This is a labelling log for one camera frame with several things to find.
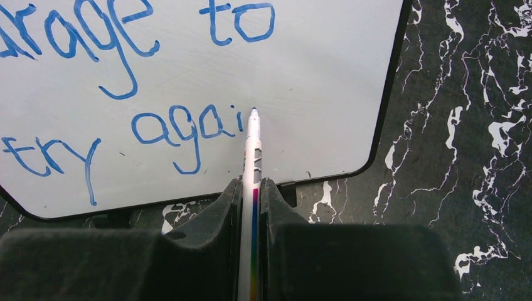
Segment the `marker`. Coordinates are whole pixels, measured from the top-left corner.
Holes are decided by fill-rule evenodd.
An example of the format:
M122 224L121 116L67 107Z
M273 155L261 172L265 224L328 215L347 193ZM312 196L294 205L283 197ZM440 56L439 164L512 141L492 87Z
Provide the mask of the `marker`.
M240 232L240 265L238 267L238 301L260 299L258 275L258 216L260 182L262 180L262 145L260 118L253 108L248 120L248 135L242 174L242 230Z

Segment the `whiteboard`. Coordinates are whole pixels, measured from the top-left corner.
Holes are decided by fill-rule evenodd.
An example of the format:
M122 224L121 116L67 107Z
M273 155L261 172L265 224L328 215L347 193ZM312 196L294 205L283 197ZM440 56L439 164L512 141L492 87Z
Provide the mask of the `whiteboard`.
M61 218L368 161L402 0L2 0L0 185Z

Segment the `handwritten word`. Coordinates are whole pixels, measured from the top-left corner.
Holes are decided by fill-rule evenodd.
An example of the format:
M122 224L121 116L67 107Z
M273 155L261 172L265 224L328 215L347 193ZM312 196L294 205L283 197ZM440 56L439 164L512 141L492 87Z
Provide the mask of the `handwritten word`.
M186 115L186 123L190 126L190 134L189 135L184 135L183 132L181 131L181 128L179 127L178 123L176 122L176 119L175 119L176 111L182 111L182 113L184 113ZM238 112L237 113L238 129L239 129L240 132L243 132L241 116L242 116L242 113ZM148 139L148 138L142 137L139 134L138 122L141 119L146 119L146 118L155 119L155 120L157 120L159 122L159 124L161 125L161 134L159 136L157 136L155 138ZM207 133L207 130L205 129L205 120L207 118L212 118L216 122L217 130L215 132ZM184 169L182 169L179 166L179 164L177 164L176 162L173 162L175 169L180 174L197 174L200 171L200 168L201 168L201 156L200 156L200 145L199 145L199 142L198 142L198 139L199 139L199 137L198 137L198 127L196 126L196 122L192 119L192 115L190 114L190 111L186 107L184 107L182 105L173 105L173 106L171 106L170 109L168 110L168 119L170 120L171 127L173 128L173 130L177 133L177 135L179 136L179 138L183 142L189 141L189 140L193 141L194 153L195 153L195 156L196 156L196 167L193 170L185 171ZM235 134L231 134L231 133L229 133L229 132L227 132L226 130L223 129L223 122L221 121L221 118L218 115L218 112L216 111L216 107L214 105L208 105L202 111L202 113L199 115L198 122L199 122L199 134L204 139L212 139L212 138L218 137L218 136L220 136L222 134L223 135L227 135L229 137L235 137ZM131 130L133 131L133 134L135 135L135 138L137 138L137 140L141 144L155 144L155 143L157 143L157 142L159 142L161 140L164 140L170 146L173 146L173 147L180 147L181 146L180 143L173 142L170 139L168 126L167 126L166 122L164 121L164 119L162 117L160 117L160 116L158 116L157 114L154 114L154 113L141 113L141 114L138 114L135 117L133 117L133 119L131 120Z
M104 22L105 28L107 29L107 32L109 34L110 42L107 44L104 44L101 42L101 40L96 37L94 32L90 29L87 22L85 21L85 18L83 17L81 10L82 5L87 2L96 15ZM85 34L89 37L89 39L94 43L94 45L103 51L107 50L116 50L120 56L120 60L129 75L129 78L132 83L132 88L130 92L127 92L125 94L116 94L108 91L103 86L99 86L99 89L104 92L108 97L116 100L124 100L127 98L131 98L134 95L137 94L137 91L139 89L137 80L135 78L135 75L133 74L133 71L131 70L131 67L129 66L129 63L127 62L127 59L124 55L124 50L122 48L122 45L120 44L120 41L118 39L116 30L120 33L120 35L123 37L123 39L127 42L127 44L135 51L135 53L142 57L149 57L153 56L155 53L157 53L161 47L159 42L156 40L154 42L154 46L148 50L148 51L142 51L140 50L137 45L131 40L131 37L127 34L125 31L123 24L127 24L131 21L135 21L137 19L145 18L148 16L151 16L153 14L153 7L149 3L148 0L140 0L145 7L145 11L141 11L136 14L132 14L130 16L125 16L122 18L122 23L120 23L117 13L115 11L115 0L107 0L107 9L109 10L109 15L105 14L100 7L94 2L94 0L76 0L74 2L74 14L76 18L78 19L78 22L80 23L80 26L82 27ZM0 4L0 12L2 12L13 24L13 26L19 31L20 37L26 44L37 54L42 55L43 52L41 51L41 48L37 45L37 43L33 40L33 38L30 36L26 29L26 25L24 24L24 17L30 16L37 10L37 7L33 4L29 4L26 9L22 9L20 11L15 12L15 15L13 16L9 11L7 11L1 4ZM63 50L59 47L55 40L55 33L52 31L52 25L55 22L59 22L64 29L67 31L68 35L70 36L70 43L68 45L67 50ZM44 22L45 25L45 33L46 37L48 38L48 42L50 43L51 47L57 52L61 57L63 58L73 58L76 56L77 53L77 44L79 43L81 47L85 50L88 57L98 63L100 59L96 57L94 52L90 49L87 42L82 38L81 34L79 33L79 30L74 27L70 22L65 20L61 14L56 11L55 9L50 11L48 17L45 19ZM0 37L4 40L7 50L0 51L0 58L6 58L8 56L18 57L19 54L23 56L27 56L28 58L34 59L35 57L31 54L29 54L26 50L23 50L19 45L17 45L11 37L8 36L8 34L0 27Z
M17 140L15 138L12 138L12 137L3 137L1 140L6 145L6 149L4 149L3 152L11 153L14 156L14 158L17 160L17 162L24 169L26 169L30 173L32 173L32 174L34 174L36 176L39 176L39 177L48 177L48 176L51 175L51 169L48 166L45 167L45 171L44 172L36 171L35 169L33 169L30 166L28 166L25 163L25 161L22 159L22 157L20 156L21 152L34 151L35 147L26 146L26 147L17 147L17 148L15 148L15 147L13 147L13 145L11 143L12 142L16 142ZM54 144L61 144L66 150L68 150L71 154L73 154L75 157L80 159L85 164L85 182L87 183L88 195L89 195L89 199L90 199L90 204L92 206L96 206L96 201L94 201L94 192L93 192L93 189L92 189L92 184L90 182L90 165L92 163L92 157L94 156L94 152L96 151L96 148L98 147L98 145L100 144L101 141L102 140L100 138L94 140L94 142L92 143L92 145L90 146L90 148L88 150L87 156L83 157L78 152L73 150L68 144L64 143L61 140L50 140L47 143L42 144L40 139L39 139L39 137L35 138L35 144L37 145L37 147L39 148L39 150L43 154L46 162L50 165L50 167L52 169L54 169L55 171L59 172L60 174L64 174L65 172L63 171L63 169L61 169L59 164L57 164L57 162L55 162L54 159L52 159L52 157L48 153L48 149L51 146L53 146Z
M242 30L242 27L240 26L240 18L243 14L247 13L247 11L251 9L262 9L262 8L269 8L271 11L271 17L270 17L270 26L268 28L268 31L265 34L261 34L260 36L253 36L249 37L244 30ZM216 6L215 0L209 0L209 7L203 8L199 10L199 14L208 14L210 21L211 21L211 40L213 40L213 43L218 46L226 46L229 45L233 39L227 38L223 41L218 40L216 37L216 13L220 11L227 11L231 9L231 4L227 3L224 5ZM232 11L233 14L235 14L235 29L240 34L240 36L244 39L244 41L248 43L257 42L266 40L269 38L272 33L274 33L274 25L275 25L275 9L274 6L270 3L259 3L259 4L246 4L243 6L239 6Z

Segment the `black whiteboard frame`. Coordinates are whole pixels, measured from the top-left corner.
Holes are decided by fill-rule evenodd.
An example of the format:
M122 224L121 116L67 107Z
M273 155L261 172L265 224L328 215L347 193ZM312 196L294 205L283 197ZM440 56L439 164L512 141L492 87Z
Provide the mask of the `black whiteboard frame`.
M345 179L347 177L353 177L357 176L358 174L361 174L362 172L365 172L375 161L375 157L377 155L377 149L379 146L379 141L382 133L382 129L384 126L384 121L386 117L386 111L388 109L388 102L390 101L390 95L391 95L391 89L393 88L393 82L395 78L395 73L397 69L397 64L399 63L399 59L401 57L401 50L403 47L403 39L405 36L405 32L407 30L407 24L408 19L410 18L410 12L412 11L412 2L413 0L403 0L403 5L401 7L401 12L399 13L399 21L397 24L397 28L395 31L395 38L393 41L393 48L390 55L390 63L388 64L388 71L386 73L386 80L384 84L382 99L381 99L381 105L379 108L379 114L377 116L377 123L375 125L375 133L373 134L373 141L371 143L371 149L370 149L370 156L368 157L368 161L366 164L357 171L346 173L346 174L337 174L333 176L327 176L327 177L317 177L314 179L306 179L301 181L295 181L292 182L296 185L301 184L312 184L315 182L324 182L324 181L333 181L337 179ZM143 204L143 205L137 205L137 206L129 206L129 207L121 207L117 209L111 209L111 210L103 210L103 211L94 211L91 213L83 213L83 214L77 214L77 215L69 215L69 216L62 216L59 218L42 218L36 215L33 215L29 212L27 212L1 185L0 185L0 197L2 197L6 202L8 202L16 211L18 211L20 214L22 214L25 217L31 218L35 221L41 221L41 222L48 222L48 223L54 223L54 222L60 222L60 221L68 221L72 219L77 218L88 218L91 216L97 216L102 214L109 214L109 213L116 213L123 210L137 210L137 209L144 209L144 208L150 208L150 207L156 207L156 206L162 206L162 205L169 205L169 204L176 204L176 203L189 203L192 201L198 201L201 199L215 199L217 198L220 193L214 193L214 194L205 194L202 196L193 196L189 198L181 198L181 199L173 199L168 201L160 201L155 203L149 203L149 204Z

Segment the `marble countertop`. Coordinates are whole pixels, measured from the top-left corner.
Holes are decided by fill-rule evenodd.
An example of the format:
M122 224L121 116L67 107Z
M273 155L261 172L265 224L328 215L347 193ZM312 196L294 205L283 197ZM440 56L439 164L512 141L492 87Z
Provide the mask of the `marble countertop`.
M420 224L468 300L532 295L532 0L414 0L373 165L297 188L310 223ZM0 203L0 233L39 223ZM136 211L167 232L211 200Z

